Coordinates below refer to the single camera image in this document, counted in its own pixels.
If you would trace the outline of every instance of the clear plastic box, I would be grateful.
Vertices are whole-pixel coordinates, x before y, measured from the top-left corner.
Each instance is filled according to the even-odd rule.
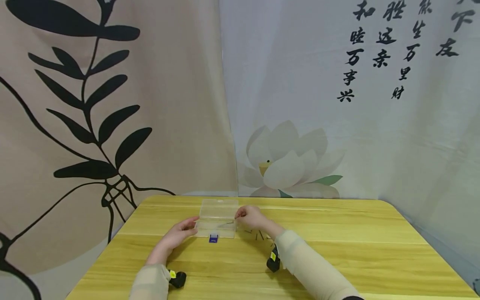
[[[237,224],[235,213],[239,207],[237,199],[203,199],[200,219],[196,222],[197,237],[218,234],[222,238],[234,238]]]

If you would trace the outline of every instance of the wood grain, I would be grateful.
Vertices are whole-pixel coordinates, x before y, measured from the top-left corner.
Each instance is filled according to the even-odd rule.
[[[153,246],[174,223],[199,213],[202,199],[152,196],[118,232],[67,298],[128,299]],[[467,284],[389,204],[379,200],[238,198],[295,230],[369,300],[478,299]],[[190,238],[168,267],[188,275],[169,299],[311,299],[287,270],[265,262],[273,242],[239,228],[234,239]]]

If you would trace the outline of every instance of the curtain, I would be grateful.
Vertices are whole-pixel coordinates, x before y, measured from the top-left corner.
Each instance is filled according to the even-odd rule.
[[[7,0],[0,24],[0,298],[65,298],[151,194],[237,195],[217,1]]]
[[[388,201],[472,286],[479,1],[221,0],[220,17],[239,195]]]

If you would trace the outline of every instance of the beige curtain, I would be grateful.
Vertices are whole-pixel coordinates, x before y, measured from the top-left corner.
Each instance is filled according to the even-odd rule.
[[[150,194],[236,195],[217,1],[8,0],[0,39],[0,298],[63,299]]]

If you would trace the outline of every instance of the beige sleeve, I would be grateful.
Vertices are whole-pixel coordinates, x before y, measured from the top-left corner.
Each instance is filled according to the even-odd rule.
[[[146,265],[137,274],[130,300],[167,300],[170,272],[162,264]]]
[[[275,239],[278,256],[317,300],[343,300],[359,293],[343,275],[312,249],[300,236],[285,230]]]

